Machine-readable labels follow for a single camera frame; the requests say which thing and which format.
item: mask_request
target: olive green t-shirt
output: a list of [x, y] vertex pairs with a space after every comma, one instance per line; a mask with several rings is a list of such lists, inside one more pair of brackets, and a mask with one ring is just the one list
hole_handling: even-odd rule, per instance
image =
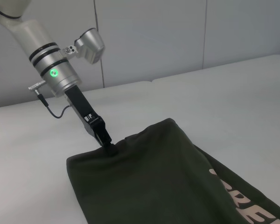
[[67, 170], [89, 224], [280, 224], [279, 206], [172, 119], [72, 156]]

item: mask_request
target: black ring band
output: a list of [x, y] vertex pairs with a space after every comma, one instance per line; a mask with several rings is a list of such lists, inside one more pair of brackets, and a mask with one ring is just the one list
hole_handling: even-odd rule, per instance
[[47, 52], [43, 53], [33, 62], [33, 66], [35, 67], [37, 65], [37, 63], [39, 63], [39, 61], [42, 60], [45, 56], [48, 56], [59, 50], [60, 50], [60, 48], [54, 48], [54, 49], [48, 50]]
[[41, 77], [43, 77], [50, 69], [54, 68], [55, 66], [63, 63], [68, 62], [67, 58], [61, 59], [59, 61], [54, 62], [53, 64], [49, 65], [47, 68], [44, 69], [44, 71], [41, 72]]
[[53, 43], [47, 43], [45, 45], [43, 45], [42, 47], [40, 47], [39, 49], [35, 50], [29, 57], [29, 61], [32, 60], [32, 58], [37, 55], [39, 52], [41, 52], [42, 50], [48, 48], [48, 47], [51, 47], [51, 46], [58, 46], [55, 42]]
[[21, 18], [21, 16], [10, 16], [10, 15], [6, 15], [5, 13], [3, 13], [3, 12], [1, 12], [0, 11], [0, 15], [3, 15], [4, 17], [6, 17], [6, 18], [9, 18], [9, 19], [12, 19], [12, 20], [16, 20], [16, 19], [19, 19], [19, 18]]

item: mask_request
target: black cable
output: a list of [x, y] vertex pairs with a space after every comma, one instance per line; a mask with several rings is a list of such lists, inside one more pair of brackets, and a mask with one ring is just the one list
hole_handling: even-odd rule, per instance
[[60, 115], [59, 117], [56, 116], [56, 115], [51, 111], [51, 109], [49, 108], [49, 106], [47, 106], [47, 109], [48, 109], [48, 111], [50, 112], [50, 114], [52, 114], [52, 116], [53, 116], [54, 118], [59, 119], [59, 118], [61, 118], [61, 117], [63, 116], [64, 111], [65, 111], [67, 108], [69, 108], [69, 107], [70, 107], [70, 105], [67, 105], [67, 106], [62, 110], [61, 115]]

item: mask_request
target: robotic arm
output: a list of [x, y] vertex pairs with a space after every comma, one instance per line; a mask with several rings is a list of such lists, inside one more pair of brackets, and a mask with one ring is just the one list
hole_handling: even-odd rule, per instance
[[55, 97], [65, 96], [81, 119], [86, 131], [103, 147], [111, 144], [104, 120], [98, 116], [78, 84], [81, 80], [69, 59], [84, 57], [89, 63], [98, 62], [105, 50], [101, 36], [95, 28], [84, 32], [74, 45], [60, 49], [46, 29], [36, 20], [21, 20], [31, 0], [0, 0], [0, 24], [6, 27], [20, 44], [43, 81], [31, 86], [43, 104], [48, 103], [38, 89], [47, 84]]

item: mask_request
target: white table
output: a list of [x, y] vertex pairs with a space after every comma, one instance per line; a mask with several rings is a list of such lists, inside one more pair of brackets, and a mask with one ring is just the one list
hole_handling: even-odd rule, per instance
[[[84, 93], [113, 142], [173, 118], [194, 144], [280, 206], [280, 56]], [[63, 98], [48, 100], [60, 113]], [[0, 108], [0, 224], [86, 224], [68, 157], [98, 148], [68, 109]]]

